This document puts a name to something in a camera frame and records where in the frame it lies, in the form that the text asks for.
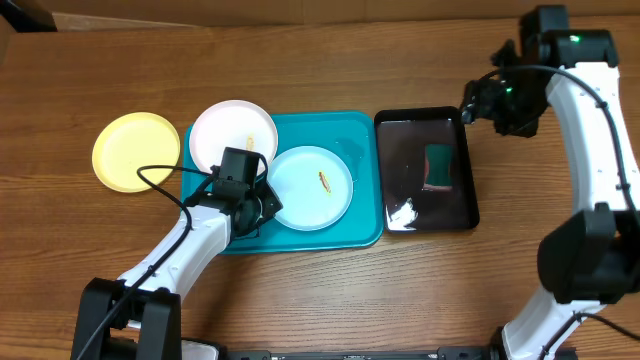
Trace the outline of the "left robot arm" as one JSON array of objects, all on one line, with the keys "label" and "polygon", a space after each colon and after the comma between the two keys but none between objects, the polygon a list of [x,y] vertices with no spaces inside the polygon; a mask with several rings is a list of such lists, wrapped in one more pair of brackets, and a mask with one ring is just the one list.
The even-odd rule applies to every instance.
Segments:
[{"label": "left robot arm", "polygon": [[236,238],[259,231],[282,204],[255,183],[209,177],[182,203],[180,218],[155,249],[116,280],[84,288],[74,359],[223,359],[225,350],[181,334],[181,304],[213,258]]}]

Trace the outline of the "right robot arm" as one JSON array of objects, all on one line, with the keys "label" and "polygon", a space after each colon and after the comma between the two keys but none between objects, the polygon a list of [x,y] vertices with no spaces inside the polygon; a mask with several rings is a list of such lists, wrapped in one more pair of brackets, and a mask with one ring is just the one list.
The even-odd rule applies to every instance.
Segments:
[{"label": "right robot arm", "polygon": [[539,288],[493,336],[488,359],[572,359],[565,347],[586,320],[639,289],[639,168],[619,97],[619,57],[610,32],[579,30],[562,5],[519,21],[519,40],[470,81],[461,118],[493,122],[502,135],[535,135],[552,109],[573,191],[571,217],[540,243]]}]

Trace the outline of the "light blue plate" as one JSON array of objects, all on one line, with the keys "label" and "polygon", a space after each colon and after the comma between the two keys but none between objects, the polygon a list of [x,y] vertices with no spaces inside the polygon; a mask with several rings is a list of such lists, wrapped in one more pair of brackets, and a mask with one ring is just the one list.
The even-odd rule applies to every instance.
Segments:
[{"label": "light blue plate", "polygon": [[318,146],[299,146],[276,156],[268,183],[282,203],[275,219],[298,231],[318,231],[336,223],[354,193],[345,162]]}]

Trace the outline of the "yellow green plate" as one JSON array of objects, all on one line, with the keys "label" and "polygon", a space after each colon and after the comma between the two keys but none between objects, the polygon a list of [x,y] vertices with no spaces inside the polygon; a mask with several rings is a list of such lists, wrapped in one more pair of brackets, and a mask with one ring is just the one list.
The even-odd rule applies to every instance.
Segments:
[{"label": "yellow green plate", "polygon": [[92,166],[111,190],[136,193],[150,189],[137,175],[147,165],[175,166],[181,141],[175,127],[160,115],[135,112],[107,125],[94,143]]}]

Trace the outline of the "green scrub sponge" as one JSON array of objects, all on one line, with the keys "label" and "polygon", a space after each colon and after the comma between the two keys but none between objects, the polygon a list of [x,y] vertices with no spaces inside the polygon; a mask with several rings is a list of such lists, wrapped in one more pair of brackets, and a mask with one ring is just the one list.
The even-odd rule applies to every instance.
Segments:
[{"label": "green scrub sponge", "polygon": [[453,149],[450,145],[429,144],[425,147],[425,191],[449,191],[452,188],[452,158]]}]

